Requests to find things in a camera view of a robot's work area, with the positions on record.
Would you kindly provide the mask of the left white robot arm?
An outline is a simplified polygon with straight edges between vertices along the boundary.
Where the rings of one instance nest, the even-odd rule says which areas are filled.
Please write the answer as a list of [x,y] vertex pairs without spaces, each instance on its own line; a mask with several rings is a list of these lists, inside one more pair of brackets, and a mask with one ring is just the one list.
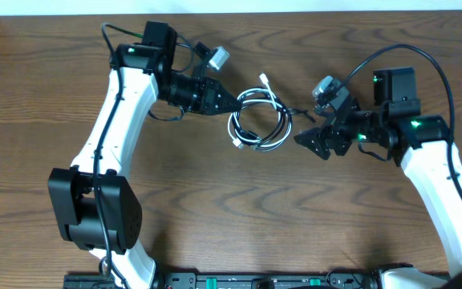
[[201,62],[191,75],[172,67],[177,32],[148,22],[137,43],[110,48],[107,95],[91,134],[66,169],[51,171],[47,187],[61,237],[99,260],[97,275],[66,275],[66,288],[159,288],[155,261],[140,243],[142,208],[128,182],[132,155],[152,105],[163,100],[182,113],[215,116],[241,108],[209,78],[228,52],[196,45]]

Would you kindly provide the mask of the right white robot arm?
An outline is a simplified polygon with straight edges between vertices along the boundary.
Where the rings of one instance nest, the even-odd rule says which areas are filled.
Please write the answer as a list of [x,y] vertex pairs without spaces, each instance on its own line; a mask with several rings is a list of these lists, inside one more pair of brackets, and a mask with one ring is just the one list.
[[411,67],[374,71],[375,111],[364,111],[342,82],[328,75],[312,95],[324,123],[295,136],[323,160],[343,156],[352,143],[387,150],[415,186],[440,237],[448,261],[447,279],[411,265],[380,267],[363,277],[362,288],[462,288],[462,164],[448,143],[451,129],[439,115],[424,116]]

